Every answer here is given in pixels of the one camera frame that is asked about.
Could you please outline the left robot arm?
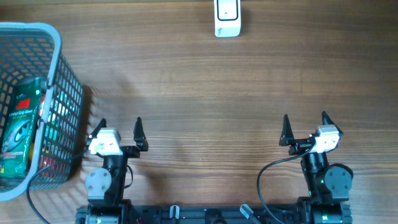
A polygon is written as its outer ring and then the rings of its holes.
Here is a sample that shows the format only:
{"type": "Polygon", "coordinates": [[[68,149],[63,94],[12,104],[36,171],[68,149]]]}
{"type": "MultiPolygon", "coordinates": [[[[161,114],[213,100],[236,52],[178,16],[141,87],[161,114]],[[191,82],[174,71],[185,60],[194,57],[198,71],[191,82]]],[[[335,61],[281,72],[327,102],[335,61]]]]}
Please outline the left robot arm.
{"type": "Polygon", "coordinates": [[[108,128],[104,118],[87,137],[87,150],[102,158],[103,165],[86,176],[88,205],[76,211],[76,223],[142,223],[131,200],[123,198],[124,190],[131,186],[126,183],[126,174],[132,172],[128,160],[149,150],[141,118],[136,120],[133,137],[135,145],[121,146],[118,130],[108,128]]]}

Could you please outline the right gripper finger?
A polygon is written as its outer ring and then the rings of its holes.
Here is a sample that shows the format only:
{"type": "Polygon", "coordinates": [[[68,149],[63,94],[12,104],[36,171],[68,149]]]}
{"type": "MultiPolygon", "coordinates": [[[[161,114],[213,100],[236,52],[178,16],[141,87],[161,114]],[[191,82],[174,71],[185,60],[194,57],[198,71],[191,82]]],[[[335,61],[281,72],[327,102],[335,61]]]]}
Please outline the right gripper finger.
{"type": "Polygon", "coordinates": [[[287,114],[284,115],[282,132],[280,135],[279,146],[289,146],[294,143],[294,134],[287,114]]]}
{"type": "Polygon", "coordinates": [[[322,112],[322,123],[323,125],[334,125],[338,130],[339,136],[343,136],[343,131],[331,120],[326,111],[322,112]]]}

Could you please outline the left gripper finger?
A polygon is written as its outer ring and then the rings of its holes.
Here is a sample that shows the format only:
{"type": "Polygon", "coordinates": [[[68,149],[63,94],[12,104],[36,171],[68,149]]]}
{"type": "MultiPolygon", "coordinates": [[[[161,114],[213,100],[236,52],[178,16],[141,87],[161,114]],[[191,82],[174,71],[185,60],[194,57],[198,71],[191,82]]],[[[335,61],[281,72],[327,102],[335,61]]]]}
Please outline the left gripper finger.
{"type": "Polygon", "coordinates": [[[147,142],[147,138],[144,133],[141,117],[137,117],[137,121],[134,126],[133,135],[134,135],[134,141],[136,143],[136,147],[140,151],[148,151],[149,144],[147,142]]]}
{"type": "Polygon", "coordinates": [[[98,125],[95,127],[95,129],[89,134],[88,138],[89,138],[89,139],[96,138],[97,135],[98,135],[98,133],[99,133],[99,131],[100,131],[102,128],[105,128],[105,127],[106,127],[106,119],[105,119],[105,118],[102,118],[102,119],[100,120],[100,122],[98,123],[98,125]]]}

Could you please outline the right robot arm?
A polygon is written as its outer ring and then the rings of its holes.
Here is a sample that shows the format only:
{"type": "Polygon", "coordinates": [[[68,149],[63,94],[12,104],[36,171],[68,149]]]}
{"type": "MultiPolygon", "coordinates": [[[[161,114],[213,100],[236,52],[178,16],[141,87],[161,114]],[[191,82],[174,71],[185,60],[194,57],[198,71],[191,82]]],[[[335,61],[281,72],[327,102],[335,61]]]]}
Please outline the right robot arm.
{"type": "Polygon", "coordinates": [[[307,197],[296,203],[297,223],[352,223],[349,191],[353,171],[344,164],[330,164],[327,154],[338,147],[343,131],[322,112],[322,125],[307,138],[294,137],[289,117],[284,115],[280,146],[289,147],[289,155],[299,156],[308,188],[307,197]]]}

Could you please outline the green 3M gloves package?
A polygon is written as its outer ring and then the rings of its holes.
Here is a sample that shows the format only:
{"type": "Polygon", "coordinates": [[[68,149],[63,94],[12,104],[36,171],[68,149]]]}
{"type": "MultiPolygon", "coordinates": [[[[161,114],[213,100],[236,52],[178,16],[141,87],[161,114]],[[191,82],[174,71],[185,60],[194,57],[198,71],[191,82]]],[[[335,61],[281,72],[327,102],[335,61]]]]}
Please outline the green 3M gloves package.
{"type": "Polygon", "coordinates": [[[40,78],[31,79],[14,89],[1,148],[2,178],[25,176],[42,96],[40,82],[40,78]]]}

